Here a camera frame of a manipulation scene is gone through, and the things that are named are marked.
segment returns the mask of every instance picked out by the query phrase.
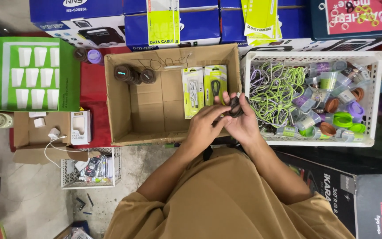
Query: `person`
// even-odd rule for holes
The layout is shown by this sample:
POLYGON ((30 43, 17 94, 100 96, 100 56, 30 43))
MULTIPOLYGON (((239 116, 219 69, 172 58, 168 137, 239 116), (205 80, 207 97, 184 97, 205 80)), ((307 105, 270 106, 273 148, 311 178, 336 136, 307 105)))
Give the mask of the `person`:
POLYGON ((121 200, 104 239, 354 238, 329 202, 275 155, 261 136, 244 94, 244 114, 222 117, 225 106, 205 106, 190 122, 188 137, 137 189, 121 200), (202 152, 225 128, 242 145, 202 152))

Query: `white plastic crate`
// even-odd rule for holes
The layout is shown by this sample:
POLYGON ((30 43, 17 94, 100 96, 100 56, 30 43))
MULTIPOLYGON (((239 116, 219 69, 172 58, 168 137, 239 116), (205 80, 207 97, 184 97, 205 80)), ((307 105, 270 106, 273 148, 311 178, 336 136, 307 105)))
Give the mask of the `white plastic crate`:
POLYGON ((273 133, 263 133, 269 145, 302 145, 302 146, 341 146, 341 147, 371 147, 374 145, 375 127, 378 114, 379 92, 382 74, 382 52, 248 52, 241 59, 241 79, 245 95, 250 97, 250 65, 255 62, 284 62, 286 66, 304 66, 311 62, 327 62, 345 60, 368 67, 372 84, 362 87, 364 98, 359 104, 365 110, 365 139, 358 143, 337 142, 335 138, 309 139, 305 137, 284 137, 273 133))
POLYGON ((112 154, 113 180, 111 182, 82 182, 82 180, 79 180, 79 172, 74 166, 74 163, 77 161, 69 159, 61 160, 61 189, 114 187, 116 186, 116 182, 121 180, 122 160, 120 147, 90 148, 89 151, 98 151, 101 154, 112 154))

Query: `hand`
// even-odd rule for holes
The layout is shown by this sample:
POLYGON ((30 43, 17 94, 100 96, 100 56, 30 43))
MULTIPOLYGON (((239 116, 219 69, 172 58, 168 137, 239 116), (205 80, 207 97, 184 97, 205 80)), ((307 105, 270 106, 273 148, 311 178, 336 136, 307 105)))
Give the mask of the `hand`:
MULTIPOLYGON (((236 95, 236 93, 228 95, 228 92, 224 91, 222 96, 225 105, 229 106, 231 99, 236 95)), ((260 142, 263 141, 263 137, 259 131, 256 114, 248 104, 244 94, 240 95, 239 102, 244 114, 229 120, 227 124, 225 124, 225 129, 232 137, 238 140, 244 148, 249 148, 253 145, 257 147, 257 145, 260 145, 260 142)), ((222 104, 219 96, 215 96, 215 104, 222 104)))
POLYGON ((212 126, 213 121, 215 121, 222 113, 230 110, 230 106, 222 105, 203 107, 191 118, 188 137, 181 146, 189 149, 188 152, 194 154, 194 157, 199 155, 213 142, 225 124, 232 120, 232 117, 225 116, 221 118, 215 126, 212 126))

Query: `red tablecloth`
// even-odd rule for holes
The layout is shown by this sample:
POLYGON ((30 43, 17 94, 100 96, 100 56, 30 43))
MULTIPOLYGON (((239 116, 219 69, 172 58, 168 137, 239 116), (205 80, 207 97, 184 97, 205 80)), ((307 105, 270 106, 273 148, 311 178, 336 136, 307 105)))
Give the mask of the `red tablecloth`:
MULTIPOLYGON (((51 37, 47 33, 23 33, 20 36, 51 37)), ((120 54, 131 52, 129 48, 104 48, 100 51, 106 54, 120 54)), ((107 88, 104 67, 96 64, 81 64, 81 94, 80 106, 89 109, 93 117, 92 141, 89 145, 77 145, 74 148, 100 148, 111 147, 109 115, 107 109, 107 88)), ((10 129, 10 147, 13 147, 13 130, 10 129)))

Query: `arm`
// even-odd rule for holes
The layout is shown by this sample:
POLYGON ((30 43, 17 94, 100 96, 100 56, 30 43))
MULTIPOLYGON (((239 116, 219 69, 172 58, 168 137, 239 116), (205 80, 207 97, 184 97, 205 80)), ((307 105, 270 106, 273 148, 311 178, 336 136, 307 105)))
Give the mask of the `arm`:
POLYGON ((213 121, 229 106, 205 106, 190 122, 188 137, 176 152, 138 188, 137 192, 151 202, 166 202, 188 163, 205 150, 232 117, 223 117, 213 127, 213 121))
MULTIPOLYGON (((225 91, 222 96, 225 104, 229 105, 230 99, 236 94, 232 93, 230 97, 225 91)), ((215 97, 215 102, 220 104, 218 96, 215 97)), ((285 204, 311 198, 312 193, 309 187, 276 156, 261 136, 256 115, 244 94, 240 95, 239 102, 244 114, 229 121, 225 129, 240 142, 256 166, 259 175, 266 180, 279 200, 285 204)))

